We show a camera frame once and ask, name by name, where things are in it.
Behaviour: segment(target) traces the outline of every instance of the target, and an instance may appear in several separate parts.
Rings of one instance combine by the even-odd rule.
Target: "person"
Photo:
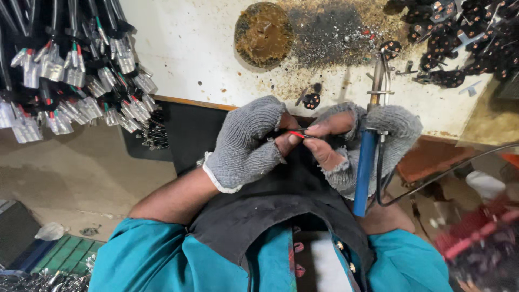
[[[303,141],[284,130],[299,124],[273,96],[229,112],[203,166],[152,192],[117,226],[89,290],[294,291],[303,267],[293,236],[304,230],[328,234],[347,279],[333,290],[450,291],[441,255],[397,205],[374,203],[364,218],[350,212],[362,127],[389,132],[384,176],[422,130],[394,105],[368,114],[335,105],[305,131],[320,139]]]

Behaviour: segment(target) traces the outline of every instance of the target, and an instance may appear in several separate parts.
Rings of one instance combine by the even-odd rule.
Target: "blue soldering iron handle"
[[[355,201],[353,201],[353,214],[364,217],[370,177],[375,162],[375,148],[377,144],[377,132],[364,130],[360,143],[359,168],[357,169],[357,187],[355,188]]]

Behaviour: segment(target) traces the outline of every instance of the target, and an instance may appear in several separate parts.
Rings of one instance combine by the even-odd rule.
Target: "brown flux paste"
[[[236,23],[235,44],[247,63],[267,67],[287,56],[293,36],[286,13],[273,3],[260,2],[241,13]]]

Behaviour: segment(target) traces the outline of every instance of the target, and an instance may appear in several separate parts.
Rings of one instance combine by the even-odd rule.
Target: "green wire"
[[[121,72],[118,72],[119,76],[121,76],[122,81],[125,82],[125,86],[128,86],[128,82],[126,82],[126,79],[122,76]]]

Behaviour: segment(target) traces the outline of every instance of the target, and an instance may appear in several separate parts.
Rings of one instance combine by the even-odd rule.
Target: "concrete floor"
[[[0,198],[21,201],[40,224],[60,223],[72,235],[100,224],[90,238],[107,241],[135,203],[176,178],[173,163],[131,158],[117,127],[76,125],[72,134],[46,137],[18,144],[11,129],[0,130]]]

